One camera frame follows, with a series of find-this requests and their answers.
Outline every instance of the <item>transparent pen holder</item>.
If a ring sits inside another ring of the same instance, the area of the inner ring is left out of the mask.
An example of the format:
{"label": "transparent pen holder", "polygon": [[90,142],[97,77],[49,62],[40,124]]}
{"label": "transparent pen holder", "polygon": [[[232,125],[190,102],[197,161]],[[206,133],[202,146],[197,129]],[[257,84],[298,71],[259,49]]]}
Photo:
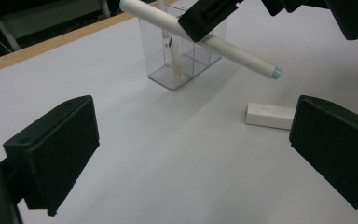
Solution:
{"label": "transparent pen holder", "polygon": [[[180,17],[186,12],[181,1],[167,6],[168,13]],[[221,57],[180,36],[169,34],[147,21],[139,20],[147,76],[170,91],[176,91],[197,77]],[[225,38],[227,21],[212,34]]]}

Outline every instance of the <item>light blue marker tip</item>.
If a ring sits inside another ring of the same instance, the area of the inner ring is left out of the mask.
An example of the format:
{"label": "light blue marker tip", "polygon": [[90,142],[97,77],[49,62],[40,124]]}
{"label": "light blue marker tip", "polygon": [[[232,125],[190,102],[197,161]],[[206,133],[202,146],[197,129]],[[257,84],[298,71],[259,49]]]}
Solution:
{"label": "light blue marker tip", "polygon": [[281,74],[282,74],[282,69],[279,68],[279,67],[276,67],[275,70],[274,70],[274,73],[272,73],[271,78],[276,80],[281,76]]}

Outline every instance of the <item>clear plastic container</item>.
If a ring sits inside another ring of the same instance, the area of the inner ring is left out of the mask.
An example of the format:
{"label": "clear plastic container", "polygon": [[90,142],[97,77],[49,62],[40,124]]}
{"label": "clear plastic container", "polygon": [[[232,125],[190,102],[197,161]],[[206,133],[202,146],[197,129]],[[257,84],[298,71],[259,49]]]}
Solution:
{"label": "clear plastic container", "polygon": [[[177,1],[167,6],[168,13],[179,18],[194,3],[194,0]],[[139,20],[139,23],[147,76],[170,91],[178,90],[221,58],[147,21]],[[227,21],[221,22],[212,34],[225,38],[226,26]]]}

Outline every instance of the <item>white marker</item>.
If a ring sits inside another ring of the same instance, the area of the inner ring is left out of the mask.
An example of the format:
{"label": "white marker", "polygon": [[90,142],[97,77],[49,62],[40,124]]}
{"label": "white marker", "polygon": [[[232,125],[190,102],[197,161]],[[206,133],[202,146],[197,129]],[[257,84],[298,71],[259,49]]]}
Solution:
{"label": "white marker", "polygon": [[[157,6],[160,10],[168,12],[167,4],[165,0],[157,0]],[[180,64],[179,49],[176,40],[173,39],[170,32],[162,30],[162,39],[164,40],[164,47],[171,55],[171,66],[173,74],[175,76],[175,82],[177,85],[182,83],[182,69]]]}
{"label": "white marker", "polygon": [[[121,10],[139,17],[144,21],[148,21],[161,29],[191,41],[191,38],[179,24],[178,19],[162,10],[139,0],[120,0],[120,8]],[[281,76],[282,70],[274,64],[260,59],[214,35],[208,34],[196,44],[247,67],[264,77],[278,79]]]}

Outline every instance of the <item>white tabletop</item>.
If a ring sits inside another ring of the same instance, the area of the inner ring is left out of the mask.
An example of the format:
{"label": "white tabletop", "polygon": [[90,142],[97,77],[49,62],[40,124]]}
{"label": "white tabletop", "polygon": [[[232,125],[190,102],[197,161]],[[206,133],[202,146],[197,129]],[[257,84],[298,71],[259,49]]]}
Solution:
{"label": "white tabletop", "polygon": [[177,92],[147,79],[132,19],[0,70],[2,144],[59,103],[91,94],[101,146],[58,210],[24,223],[358,223],[358,211],[293,148],[288,131],[244,124],[248,102],[306,94],[358,114],[358,40],[328,10],[270,17],[259,0],[227,40],[283,70],[266,79],[221,60]]}

